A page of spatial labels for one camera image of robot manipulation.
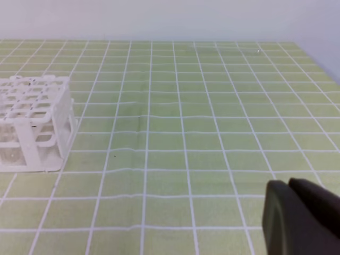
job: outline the black object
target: black object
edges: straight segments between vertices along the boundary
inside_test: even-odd
[[[340,255],[340,198],[310,181],[269,181],[262,226],[268,255]]]

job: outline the green cutting mat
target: green cutting mat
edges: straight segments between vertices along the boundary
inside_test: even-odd
[[[80,128],[63,171],[0,175],[0,254],[261,255],[268,180],[340,194],[323,70],[290,42],[193,45],[1,41],[0,77],[71,77]]]

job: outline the white wall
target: white wall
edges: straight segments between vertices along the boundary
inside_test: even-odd
[[[324,1],[1,0],[0,36],[292,40],[309,30],[306,20]]]

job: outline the white test tube rack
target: white test tube rack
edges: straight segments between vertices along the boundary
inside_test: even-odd
[[[77,121],[69,77],[0,79],[0,172],[60,170]]]

